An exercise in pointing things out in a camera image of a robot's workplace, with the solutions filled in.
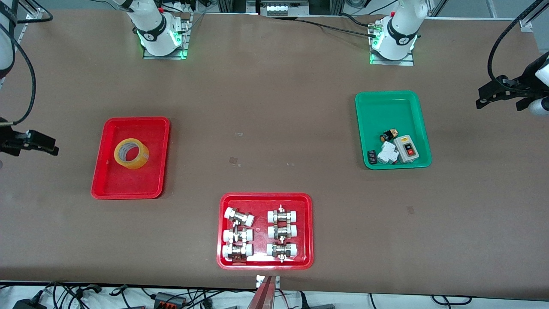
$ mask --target cable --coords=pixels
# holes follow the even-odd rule
[[[286,299],[286,295],[281,289],[278,289],[278,291],[282,294],[282,298],[284,299],[284,302],[286,303],[286,308],[290,309],[290,305],[288,304],[288,300]]]
[[[105,1],[105,0],[88,0],[88,1],[106,3],[106,4],[110,5],[110,7],[112,7],[113,10],[116,10],[116,8],[112,4],[110,4],[110,2]]]
[[[62,283],[54,283],[54,284],[55,284],[55,285],[53,286],[53,295],[54,295],[54,298],[55,298],[55,287],[56,287],[57,285],[59,285],[59,286],[63,287],[63,288],[65,289],[65,291],[67,291],[67,293],[69,293],[69,294],[72,296],[72,298],[71,298],[71,300],[70,300],[70,302],[69,302],[69,308],[70,308],[70,305],[71,305],[72,301],[74,301],[74,300],[76,299],[76,301],[80,304],[80,308],[85,307],[86,309],[89,309],[88,305],[85,304],[85,303],[80,299],[80,297],[78,297],[78,296],[72,291],[72,288],[69,289],[69,288],[67,288],[67,287],[66,287],[64,284],[62,284]]]
[[[305,293],[303,293],[303,291],[298,292],[301,294],[301,309],[311,309],[311,307],[309,307],[309,303],[307,302],[307,297],[305,297]]]
[[[339,14],[339,16],[345,16],[345,17],[348,17],[353,23],[359,25],[359,26],[363,26],[363,27],[368,27],[368,24],[364,24],[364,23],[361,23],[360,21],[356,20],[353,16],[351,16],[350,14],[347,14],[347,13],[341,13]]]
[[[495,81],[498,83],[501,87],[503,87],[505,90],[508,90],[510,92],[516,92],[516,93],[528,93],[527,90],[520,90],[508,87],[507,85],[504,85],[499,79],[495,78],[494,72],[492,71],[492,62],[494,61],[494,55],[496,54],[497,47],[500,45],[503,38],[509,33],[509,31],[520,22],[521,19],[525,18],[526,15],[530,14],[538,5],[540,5],[541,2],[544,0],[536,0],[534,1],[529,7],[526,8],[520,15],[515,18],[514,21],[512,21],[507,28],[500,34],[500,36],[497,38],[496,42],[494,43],[494,46],[492,46],[492,50],[490,51],[490,55],[488,56],[488,76],[492,81]]]
[[[372,296],[372,293],[368,293],[370,295],[370,302],[372,302],[372,307],[374,307],[374,309],[377,309],[376,307],[376,303],[374,302],[374,296]]]
[[[328,26],[328,25],[315,23],[314,21],[308,21],[308,20],[302,20],[302,19],[296,19],[295,21],[300,21],[302,23],[308,23],[308,24],[311,24],[311,25],[325,27],[325,28],[328,28],[328,29],[333,29],[333,30],[337,30],[337,31],[341,31],[341,32],[347,32],[347,33],[350,33],[350,34],[363,35],[363,36],[367,36],[367,37],[376,37],[373,34],[366,34],[366,33],[362,33],[362,32],[356,32],[356,31],[351,31],[351,30],[347,30],[347,29],[336,28],[336,27],[332,27],[332,26]]]
[[[51,21],[53,20],[53,15],[48,11],[46,10],[45,7],[43,7],[40,3],[36,2],[35,0],[31,0],[32,2],[34,2],[34,4],[36,6],[38,6],[39,8],[41,8],[42,10],[44,10],[44,12],[46,12],[48,14],[48,18],[41,18],[41,19],[24,19],[24,20],[18,20],[17,23],[18,24],[32,24],[32,23],[43,23],[45,21]]]
[[[36,75],[35,75],[35,72],[34,72],[34,68],[32,67],[32,63],[31,63],[29,57],[27,56],[27,54],[25,53],[25,51],[21,48],[21,45],[19,45],[17,40],[13,36],[11,36],[11,34],[9,34],[9,31],[6,30],[6,28],[4,28],[4,26],[2,26],[1,24],[0,24],[0,30],[2,30],[2,32],[4,32],[8,36],[8,38],[12,41],[12,43],[17,47],[19,52],[21,52],[21,56],[23,56],[23,59],[25,60],[25,62],[29,66],[29,71],[31,73],[32,92],[31,92],[31,100],[29,102],[29,107],[27,108],[27,111],[25,112],[23,117],[21,117],[19,120],[16,120],[14,122],[0,122],[0,126],[12,126],[12,125],[16,125],[16,124],[21,123],[31,113],[32,106],[34,105],[34,99],[35,99],[35,96],[36,96]]]
[[[438,300],[436,300],[435,296],[440,296],[444,299],[445,302],[440,302]],[[468,298],[468,300],[464,301],[464,302],[449,302],[448,301],[448,298],[446,297],[446,295],[431,295],[431,299],[436,302],[438,305],[440,306],[447,306],[448,309],[451,309],[452,306],[465,306],[465,305],[469,305],[471,303],[471,301],[473,301],[473,297],[472,296],[463,296],[463,297],[466,297]]]
[[[387,5],[383,6],[383,7],[380,7],[380,8],[377,9],[377,10],[373,10],[373,11],[371,11],[370,13],[368,13],[368,14],[366,14],[366,15],[372,15],[373,13],[375,13],[375,12],[377,12],[377,11],[379,11],[379,10],[382,10],[382,9],[386,8],[386,7],[390,6],[391,4],[393,4],[393,3],[397,2],[397,1],[398,1],[398,0],[394,0],[393,2],[387,4]]]
[[[147,291],[145,291],[145,288],[141,288],[141,290],[143,291],[143,293],[145,293],[147,296],[149,296],[150,299],[154,299],[156,297],[156,294],[147,293]]]

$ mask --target brown table surface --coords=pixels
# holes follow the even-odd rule
[[[387,67],[369,65],[363,37],[294,21],[207,15],[187,60],[153,61],[123,12],[54,15],[23,40],[38,89],[16,128],[61,150],[1,156],[0,279],[253,288],[257,274],[278,274],[289,290],[549,297],[547,119],[474,104],[507,21],[426,20],[416,65]],[[518,76],[537,57],[533,35],[514,29],[495,73]],[[29,89],[18,57],[4,118],[23,114]],[[354,97],[406,89],[420,98],[433,163],[368,170]],[[172,124],[164,193],[95,200],[103,124],[146,115]],[[231,191],[308,193],[312,267],[219,268],[219,200]]]

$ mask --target tape roll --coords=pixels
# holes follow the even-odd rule
[[[137,157],[131,161],[126,160],[126,155],[130,149],[139,148]],[[145,165],[149,160],[149,149],[136,139],[125,139],[121,141],[114,149],[114,160],[121,166],[129,169],[138,169]]]

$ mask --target robotic arm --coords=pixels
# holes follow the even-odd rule
[[[153,56],[166,56],[181,46],[181,18],[161,13],[154,0],[113,1],[131,18],[141,44]]]
[[[15,0],[0,0],[0,24],[13,35],[17,24],[17,6]],[[10,38],[0,31],[0,79],[12,69],[15,61],[14,46]]]
[[[477,109],[518,97],[523,99],[516,103],[517,111],[528,109],[536,116],[549,115],[549,52],[530,63],[521,76],[509,79],[500,75],[479,88]]]
[[[395,14],[386,16],[376,24],[383,29],[377,44],[372,48],[389,60],[406,57],[417,39],[417,31],[427,17],[426,0],[399,0]]]

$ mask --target black cable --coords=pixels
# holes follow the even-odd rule
[[[69,292],[64,291],[64,294],[65,294],[65,296],[63,296],[63,294],[61,294],[61,296],[59,297],[59,298],[63,297],[61,299],[61,303],[59,304],[59,308],[61,308],[61,309],[63,308],[63,303],[65,302],[65,299],[67,298],[67,296],[69,296]]]
[[[72,296],[72,299],[71,299],[70,302],[69,302],[69,308],[70,308],[70,304],[72,303],[72,301],[74,301],[74,300],[76,299],[76,301],[80,304],[80,308],[85,307],[86,309],[89,309],[88,305],[85,304],[85,303],[80,299],[80,297],[78,297],[78,296],[72,291],[72,288],[69,289],[69,288],[67,288],[67,287],[66,287],[64,284],[62,284],[62,283],[54,283],[54,284],[55,284],[54,287],[53,287],[53,294],[54,294],[54,295],[55,295],[55,287],[56,287],[57,285],[59,285],[59,286],[63,287],[63,288],[65,289],[65,291],[67,291],[67,293],[69,293],[69,294]]]
[[[500,36],[497,38],[496,42],[494,43],[494,46],[492,46],[492,50],[490,51],[490,55],[488,56],[488,76],[492,81],[495,81],[496,83],[500,84],[501,87],[504,89],[510,91],[510,92],[516,92],[516,93],[528,93],[527,90],[520,90],[508,87],[507,85],[504,85],[500,80],[495,78],[494,72],[492,71],[492,62],[494,61],[494,55],[496,54],[497,47],[500,45],[503,38],[509,33],[509,31],[520,22],[521,19],[525,18],[526,15],[530,14],[538,5],[540,5],[541,2],[544,0],[536,0],[534,1],[529,7],[526,8],[520,15],[515,18],[514,21],[512,21],[507,28],[500,34]]]
[[[165,8],[169,8],[169,9],[172,9],[172,10],[176,10],[176,11],[178,11],[178,12],[180,12],[180,13],[185,13],[185,12],[183,12],[182,10],[177,9],[177,8],[174,8],[174,7],[171,7],[171,6],[169,6],[169,5],[162,4],[162,6],[165,7]]]
[[[31,101],[29,102],[29,107],[27,108],[27,111],[25,112],[23,117],[21,117],[17,121],[14,121],[14,122],[0,122],[0,126],[12,126],[12,125],[16,125],[16,124],[21,123],[31,113],[32,106],[34,105],[34,99],[35,99],[35,96],[36,96],[36,75],[35,75],[35,72],[34,72],[34,68],[32,67],[32,63],[31,63],[29,57],[27,56],[27,54],[25,53],[25,51],[21,48],[21,45],[19,45],[17,40],[13,36],[11,36],[9,31],[6,30],[6,28],[4,28],[4,26],[2,26],[1,24],[0,24],[0,30],[2,30],[2,32],[4,32],[8,36],[8,38],[12,41],[12,43],[17,47],[17,49],[21,53],[21,56],[23,56],[23,59],[25,60],[25,62],[29,66],[29,71],[31,73],[32,92],[31,92]]]
[[[31,0],[32,2],[34,2],[34,4],[36,6],[38,6],[39,8],[41,8],[42,10],[44,10],[44,12],[46,12],[48,14],[48,18],[42,18],[42,19],[24,19],[24,20],[18,20],[17,23],[18,24],[32,24],[32,23],[43,23],[45,21],[51,21],[53,20],[53,15],[48,11],[46,10],[45,7],[43,7],[40,3],[36,2],[36,0]]]
[[[366,33],[362,33],[362,32],[356,32],[356,31],[351,31],[351,30],[347,30],[347,29],[336,28],[336,27],[332,27],[332,26],[328,26],[328,25],[315,23],[314,21],[308,21],[308,20],[302,20],[302,19],[296,19],[295,21],[300,21],[302,23],[308,23],[308,24],[311,24],[311,25],[325,27],[325,28],[328,28],[328,29],[333,29],[333,30],[337,30],[337,31],[341,31],[341,32],[347,32],[347,33],[350,33],[350,34],[363,35],[363,36],[367,36],[367,37],[376,37],[373,34],[366,34]]]
[[[53,282],[51,282],[50,284],[46,285],[42,290],[38,291],[38,293],[36,293],[36,295],[31,299],[31,301],[29,302],[29,305],[37,305],[40,303],[40,298],[42,298],[42,294],[44,294],[44,291],[49,288],[50,286],[54,285]]]
[[[339,16],[345,16],[345,17],[348,17],[353,23],[359,25],[359,26],[363,26],[363,27],[368,27],[368,24],[363,24],[361,23],[360,21],[356,20],[353,16],[347,14],[347,13],[341,13],[339,14]]]
[[[380,8],[377,9],[377,10],[373,10],[373,11],[371,11],[370,13],[368,13],[368,14],[366,14],[366,15],[372,15],[373,13],[375,13],[375,12],[377,12],[377,11],[379,11],[379,10],[382,10],[382,9],[386,8],[386,7],[390,6],[391,4],[393,4],[393,3],[397,2],[397,1],[398,1],[398,0],[394,0],[393,2],[387,4],[387,5],[383,6],[383,7],[380,7]]]
[[[143,291],[143,293],[145,293],[147,296],[149,296],[150,299],[154,299],[155,296],[156,296],[155,294],[149,294],[149,293],[147,293],[147,291],[145,291],[145,288],[141,288],[141,290]]]
[[[442,297],[444,299],[445,302],[440,302],[438,301],[435,297],[436,296],[439,296],[439,297]],[[431,299],[436,302],[438,305],[440,306],[447,306],[448,309],[451,309],[451,306],[465,306],[465,305],[469,305],[471,303],[471,301],[473,301],[473,298],[471,296],[463,296],[463,297],[466,297],[468,298],[466,301],[464,302],[449,302],[448,301],[448,298],[446,297],[446,295],[431,295]]]
[[[376,307],[376,303],[374,302],[374,296],[372,296],[372,293],[368,293],[370,295],[370,302],[372,302],[372,307],[374,307],[374,309],[377,309]]]
[[[305,293],[303,291],[298,291],[299,294],[301,294],[301,309],[311,309],[309,307],[309,303],[307,302],[307,297],[305,296]]]
[[[106,3],[106,4],[110,5],[110,7],[112,7],[113,9],[116,10],[116,8],[112,4],[110,4],[108,1],[105,1],[105,0],[88,0],[88,1]]]

